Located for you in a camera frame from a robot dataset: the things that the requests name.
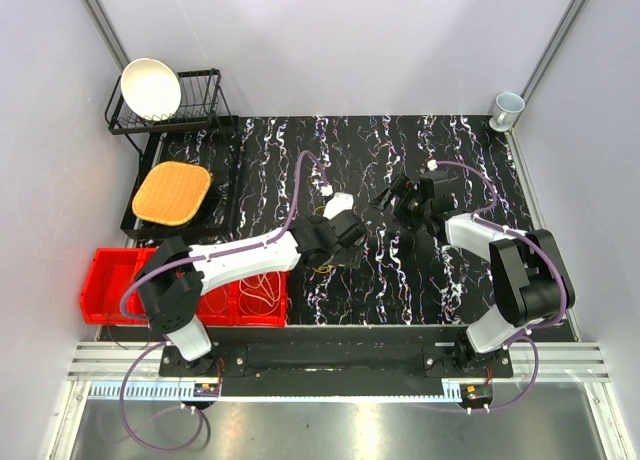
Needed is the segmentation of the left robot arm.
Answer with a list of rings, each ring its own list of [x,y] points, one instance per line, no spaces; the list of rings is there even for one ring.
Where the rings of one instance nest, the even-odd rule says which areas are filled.
[[[355,268],[367,228],[350,210],[331,218],[311,216],[286,229],[245,240],[189,246],[181,237],[164,241],[135,277],[153,333],[177,348],[181,364],[196,376],[215,366],[216,352],[196,310],[200,298],[226,284],[298,266]]]

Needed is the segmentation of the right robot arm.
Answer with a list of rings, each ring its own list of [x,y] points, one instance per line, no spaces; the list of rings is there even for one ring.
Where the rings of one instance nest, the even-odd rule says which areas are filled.
[[[551,232],[525,232],[500,226],[455,207],[450,179],[431,171],[412,182],[396,175],[370,201],[393,215],[406,230],[425,229],[434,239],[490,263],[494,305],[459,334],[453,361],[466,376],[489,367],[500,351],[553,326],[575,302],[575,293]]]

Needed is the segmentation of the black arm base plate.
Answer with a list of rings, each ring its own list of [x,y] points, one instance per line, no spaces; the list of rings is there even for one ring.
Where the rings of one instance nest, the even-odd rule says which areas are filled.
[[[444,380],[513,376],[509,354],[468,359],[458,326],[210,327],[212,349],[184,360],[161,353],[162,377],[222,376],[231,397],[417,397],[443,395]]]

